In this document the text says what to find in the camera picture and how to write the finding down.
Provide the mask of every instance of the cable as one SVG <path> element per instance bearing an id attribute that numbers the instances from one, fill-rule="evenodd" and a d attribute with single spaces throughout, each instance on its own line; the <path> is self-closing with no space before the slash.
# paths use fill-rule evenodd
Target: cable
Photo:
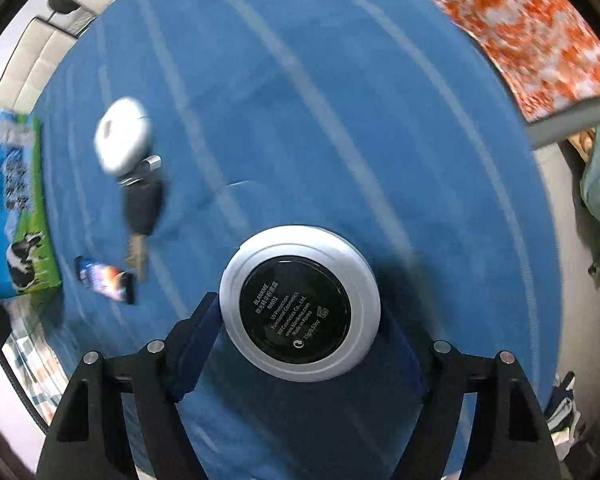
<path id="1" fill-rule="evenodd" d="M 25 407 L 29 415 L 31 415 L 31 418 L 38 425 L 40 430 L 42 430 L 42 433 L 46 435 L 46 433 L 49 431 L 49 425 L 46 423 L 46 420 L 42 417 L 42 415 L 40 415 L 40 412 L 38 412 L 36 407 L 33 405 L 33 402 L 31 402 L 31 399 L 29 399 L 29 396 L 24 391 L 24 388 L 20 384 L 20 381 L 16 377 L 16 374 L 11 369 L 11 366 L 7 361 L 7 358 L 4 356 L 4 353 L 2 352 L 1 348 L 0 366 L 2 367 L 2 370 L 4 370 L 4 374 L 7 376 L 7 379 L 11 383 L 13 389 L 15 390 L 18 398 L 20 399 L 20 402 L 22 402 L 22 405 Z"/>

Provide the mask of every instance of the metal key blade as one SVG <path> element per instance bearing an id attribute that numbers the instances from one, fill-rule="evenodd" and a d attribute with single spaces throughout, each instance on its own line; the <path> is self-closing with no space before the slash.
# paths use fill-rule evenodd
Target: metal key blade
<path id="1" fill-rule="evenodd" d="M 138 280 L 144 281 L 144 264 L 146 261 L 146 236 L 132 234 L 129 237 L 129 266 L 136 272 Z"/>

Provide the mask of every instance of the plaid fabric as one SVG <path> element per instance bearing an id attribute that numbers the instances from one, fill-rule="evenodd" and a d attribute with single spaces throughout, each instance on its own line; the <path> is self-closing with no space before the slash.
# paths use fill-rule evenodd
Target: plaid fabric
<path id="1" fill-rule="evenodd" d="M 38 309 L 30 296 L 5 302 L 11 335 L 2 349 L 34 406 L 51 423 L 68 379 L 53 350 L 46 344 Z"/>

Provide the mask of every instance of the orange patterned fabric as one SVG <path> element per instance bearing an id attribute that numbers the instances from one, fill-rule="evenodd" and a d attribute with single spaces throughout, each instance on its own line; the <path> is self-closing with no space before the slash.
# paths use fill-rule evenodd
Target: orange patterned fabric
<path id="1" fill-rule="evenodd" d="M 471 34 L 527 121 L 600 96 L 600 41 L 567 0 L 433 0 Z"/>

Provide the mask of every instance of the blue cloth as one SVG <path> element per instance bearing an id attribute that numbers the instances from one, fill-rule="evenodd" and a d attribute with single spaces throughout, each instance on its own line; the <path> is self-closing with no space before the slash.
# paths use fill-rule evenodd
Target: blue cloth
<path id="1" fill-rule="evenodd" d="M 78 254 L 124 264 L 121 195 L 93 135 L 126 95 L 149 112 L 168 180 L 138 306 L 71 268 Z M 118 0 L 34 113 L 64 277 L 45 329 L 68 373 L 89 350 L 165 337 L 246 238 L 310 224 L 365 255 L 401 322 L 463 352 L 513 351 L 547 401 L 560 274 L 544 189 L 505 89 L 428 0 Z M 253 367 L 225 332 L 179 405 L 211 480 L 388 478 L 419 409 L 382 337 L 350 373 L 299 384 Z M 471 416 L 468 402 L 448 470 Z"/>

